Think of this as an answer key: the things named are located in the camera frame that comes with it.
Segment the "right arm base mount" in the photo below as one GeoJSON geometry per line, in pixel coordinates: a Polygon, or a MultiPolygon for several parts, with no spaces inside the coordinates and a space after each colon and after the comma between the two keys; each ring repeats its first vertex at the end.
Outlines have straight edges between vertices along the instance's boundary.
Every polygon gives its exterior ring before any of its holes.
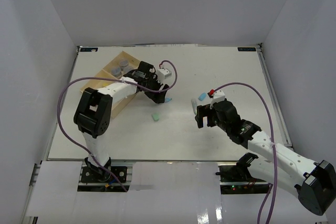
{"type": "Polygon", "coordinates": [[[219,165],[216,176],[220,181],[222,195],[265,194],[269,184],[251,177],[246,171],[239,171],[236,165],[219,165]]]}

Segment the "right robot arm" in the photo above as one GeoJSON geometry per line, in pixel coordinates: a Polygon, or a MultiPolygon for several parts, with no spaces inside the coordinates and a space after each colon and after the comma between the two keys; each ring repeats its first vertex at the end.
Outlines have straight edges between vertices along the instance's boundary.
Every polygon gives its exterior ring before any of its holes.
{"type": "Polygon", "coordinates": [[[199,105],[195,120],[202,128],[219,127],[231,141],[248,150],[237,162],[238,177],[277,182],[277,186],[298,198],[311,213],[322,216],[335,201],[335,169],[326,160],[316,162],[274,143],[258,125],[241,119],[234,105],[223,100],[199,105]]]}

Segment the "blue highlighter cap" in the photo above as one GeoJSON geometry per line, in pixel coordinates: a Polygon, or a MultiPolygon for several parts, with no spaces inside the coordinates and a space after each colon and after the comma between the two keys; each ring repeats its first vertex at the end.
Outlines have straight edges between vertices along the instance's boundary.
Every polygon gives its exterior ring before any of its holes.
{"type": "Polygon", "coordinates": [[[198,97],[198,100],[203,101],[206,97],[207,97],[207,94],[204,92],[198,97]]]}

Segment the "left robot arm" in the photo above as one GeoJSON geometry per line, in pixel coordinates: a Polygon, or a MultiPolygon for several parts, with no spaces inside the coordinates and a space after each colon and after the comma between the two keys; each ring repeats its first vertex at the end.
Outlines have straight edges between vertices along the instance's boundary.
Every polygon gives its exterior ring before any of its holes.
{"type": "Polygon", "coordinates": [[[166,89],[170,87],[164,81],[171,76],[169,69],[155,69],[141,61],[136,69],[127,71],[119,81],[103,88],[84,90],[73,120],[89,150],[85,163],[98,181],[104,182],[111,175],[111,158],[101,136],[109,127],[113,105],[141,91],[154,103],[164,103],[166,89]]]}

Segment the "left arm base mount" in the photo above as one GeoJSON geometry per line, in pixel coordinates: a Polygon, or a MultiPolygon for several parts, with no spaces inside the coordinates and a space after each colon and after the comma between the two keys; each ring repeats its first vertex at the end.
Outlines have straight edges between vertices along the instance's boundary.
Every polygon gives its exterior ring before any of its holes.
{"type": "MultiPolygon", "coordinates": [[[[129,186],[132,178],[132,167],[125,164],[113,164],[110,170],[116,175],[120,183],[124,186],[129,186]]],[[[79,186],[104,186],[110,183],[112,186],[120,186],[117,180],[109,173],[103,172],[103,175],[99,175],[87,165],[82,165],[82,169],[79,177],[79,186]]]]}

